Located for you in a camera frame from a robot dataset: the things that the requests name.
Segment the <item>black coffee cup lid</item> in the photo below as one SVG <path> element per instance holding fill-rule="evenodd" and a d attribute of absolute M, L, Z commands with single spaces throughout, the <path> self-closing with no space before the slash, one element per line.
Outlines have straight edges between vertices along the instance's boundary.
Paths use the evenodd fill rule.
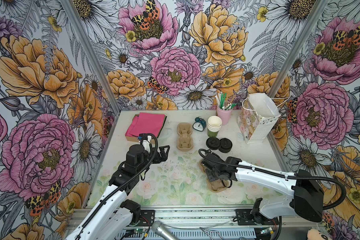
<path fill-rule="evenodd" d="M 216 137 L 209 137 L 206 141 L 206 146 L 210 150 L 218 150 L 221 146 L 221 141 Z"/>

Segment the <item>cartoon animal gift bag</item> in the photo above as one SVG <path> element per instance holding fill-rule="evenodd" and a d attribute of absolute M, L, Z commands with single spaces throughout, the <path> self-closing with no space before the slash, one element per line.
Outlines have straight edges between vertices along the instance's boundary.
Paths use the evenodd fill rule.
<path fill-rule="evenodd" d="M 243 100 L 237 122 L 247 144 L 261 143 L 277 123 L 281 105 L 275 100 L 265 93 L 248 94 Z"/>

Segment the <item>pulp cup carrier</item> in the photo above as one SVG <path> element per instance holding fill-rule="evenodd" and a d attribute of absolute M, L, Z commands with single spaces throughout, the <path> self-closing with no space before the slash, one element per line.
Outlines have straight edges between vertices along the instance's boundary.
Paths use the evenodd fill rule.
<path fill-rule="evenodd" d="M 220 193 L 222 191 L 225 191 L 228 189 L 228 187 L 225 187 L 224 185 L 229 184 L 229 181 L 221 181 L 221 180 L 214 180 L 214 181 L 210 181 L 210 177 L 212 177 L 212 174 L 210 173 L 210 171 L 202 164 L 202 160 L 199 161 L 198 163 L 200 170 L 202 171 L 203 174 L 205 174 L 207 176 L 206 179 L 206 183 L 208 186 L 208 189 L 213 192 L 213 193 Z"/>

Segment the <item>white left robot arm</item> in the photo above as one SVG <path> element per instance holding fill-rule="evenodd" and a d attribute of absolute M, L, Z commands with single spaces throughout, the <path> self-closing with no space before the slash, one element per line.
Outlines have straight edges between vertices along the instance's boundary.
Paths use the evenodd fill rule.
<path fill-rule="evenodd" d="M 100 200 L 67 240 L 112 240 L 125 227 L 139 222 L 141 205 L 129 200 L 128 195 L 145 179 L 152 164 L 168 159 L 170 150 L 169 145 L 160 147 L 154 134 L 144 134 L 139 140 L 139 144 L 130 146 Z"/>

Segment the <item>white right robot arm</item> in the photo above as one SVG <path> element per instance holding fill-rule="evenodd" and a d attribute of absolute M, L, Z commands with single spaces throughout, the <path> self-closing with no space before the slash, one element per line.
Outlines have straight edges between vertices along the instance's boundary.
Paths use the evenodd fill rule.
<path fill-rule="evenodd" d="M 202 157 L 201 169 L 207 175 L 210 189 L 215 192 L 232 187 L 233 182 L 247 182 L 272 189 L 281 196 L 273 199 L 258 198 L 253 208 L 237 220 L 249 220 L 256 225 L 281 217 L 299 216 L 310 222 L 322 221 L 324 210 L 340 205 L 347 196 L 344 184 L 338 180 L 312 176 L 308 171 L 278 172 L 252 165 L 239 158 L 228 157 L 222 160 L 211 150 L 199 149 Z M 341 194 L 333 203 L 324 204 L 324 190 L 320 183 L 333 183 Z"/>

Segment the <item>stack of pulp cup carriers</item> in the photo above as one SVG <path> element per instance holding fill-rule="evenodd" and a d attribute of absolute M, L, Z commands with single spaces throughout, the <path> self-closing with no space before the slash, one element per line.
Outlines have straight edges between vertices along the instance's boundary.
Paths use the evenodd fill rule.
<path fill-rule="evenodd" d="M 177 149 L 182 152 L 190 151 L 194 147 L 192 125 L 189 123 L 179 123 L 177 126 L 177 134 Z"/>

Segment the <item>stack of black lids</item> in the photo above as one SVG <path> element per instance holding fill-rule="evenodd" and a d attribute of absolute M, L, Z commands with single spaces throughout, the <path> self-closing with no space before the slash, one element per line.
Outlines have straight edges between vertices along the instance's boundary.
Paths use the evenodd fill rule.
<path fill-rule="evenodd" d="M 221 153 L 229 153 L 231 151 L 232 147 L 233 147 L 233 143 L 231 140 L 229 140 L 227 138 L 220 139 L 219 151 Z"/>

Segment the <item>teal alarm clock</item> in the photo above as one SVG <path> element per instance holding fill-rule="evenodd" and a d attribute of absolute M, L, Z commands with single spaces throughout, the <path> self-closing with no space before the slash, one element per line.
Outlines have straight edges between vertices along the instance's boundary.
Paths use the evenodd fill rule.
<path fill-rule="evenodd" d="M 207 122 L 202 117 L 196 117 L 193 124 L 193 129 L 198 132 L 203 132 L 207 127 Z"/>

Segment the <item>stack of green paper cups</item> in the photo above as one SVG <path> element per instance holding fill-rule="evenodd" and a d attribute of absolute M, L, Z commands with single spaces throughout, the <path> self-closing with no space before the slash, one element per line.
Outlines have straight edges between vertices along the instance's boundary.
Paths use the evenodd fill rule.
<path fill-rule="evenodd" d="M 222 119 L 217 116 L 211 116 L 208 118 L 207 129 L 208 137 L 217 137 L 222 127 Z"/>

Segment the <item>pink straw holder cup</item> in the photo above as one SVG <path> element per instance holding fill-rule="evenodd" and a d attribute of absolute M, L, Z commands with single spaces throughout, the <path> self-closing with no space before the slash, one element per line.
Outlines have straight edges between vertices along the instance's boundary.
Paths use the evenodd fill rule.
<path fill-rule="evenodd" d="M 221 108 L 216 109 L 216 115 L 222 120 L 222 125 L 227 125 L 231 115 L 232 115 L 232 109 L 230 110 L 222 110 Z"/>

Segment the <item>silver microphone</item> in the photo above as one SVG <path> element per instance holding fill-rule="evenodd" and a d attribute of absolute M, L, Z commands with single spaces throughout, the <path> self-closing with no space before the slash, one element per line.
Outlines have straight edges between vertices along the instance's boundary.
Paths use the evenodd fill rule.
<path fill-rule="evenodd" d="M 173 235 L 161 221 L 154 221 L 152 225 L 152 231 L 162 237 L 164 240 L 179 240 Z"/>

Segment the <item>wrapped straws bundle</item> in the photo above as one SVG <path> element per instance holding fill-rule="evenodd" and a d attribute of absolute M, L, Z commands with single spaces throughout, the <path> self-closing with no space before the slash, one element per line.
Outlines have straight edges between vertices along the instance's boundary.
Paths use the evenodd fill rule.
<path fill-rule="evenodd" d="M 215 100 L 217 102 L 217 109 L 223 111 L 233 110 L 237 105 L 237 103 L 233 103 L 234 98 L 235 96 L 233 96 L 229 101 L 228 95 L 226 93 L 217 93 L 215 95 Z"/>

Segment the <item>pink plush toy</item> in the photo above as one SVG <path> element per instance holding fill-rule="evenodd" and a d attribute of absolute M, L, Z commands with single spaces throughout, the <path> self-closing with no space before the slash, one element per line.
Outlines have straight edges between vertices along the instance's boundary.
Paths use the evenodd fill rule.
<path fill-rule="evenodd" d="M 332 240 L 332 238 L 317 229 L 310 229 L 307 233 L 307 240 Z"/>

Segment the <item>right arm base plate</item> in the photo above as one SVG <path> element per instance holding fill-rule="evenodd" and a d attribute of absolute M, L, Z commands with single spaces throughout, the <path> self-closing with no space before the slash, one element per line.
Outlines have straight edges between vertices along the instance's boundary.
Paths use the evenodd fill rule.
<path fill-rule="evenodd" d="M 250 209 L 236 209 L 236 216 L 233 218 L 233 222 L 237 222 L 239 226 L 255 226 L 255 225 L 270 225 L 277 226 L 279 224 L 279 218 L 267 219 L 261 214 L 252 213 Z"/>

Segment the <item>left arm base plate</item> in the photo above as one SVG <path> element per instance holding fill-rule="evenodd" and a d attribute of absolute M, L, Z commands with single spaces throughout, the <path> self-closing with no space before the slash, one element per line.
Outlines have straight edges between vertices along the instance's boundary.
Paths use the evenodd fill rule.
<path fill-rule="evenodd" d="M 151 227 L 155 221 L 155 210 L 141 210 L 141 214 L 136 223 L 130 224 L 131 227 Z"/>

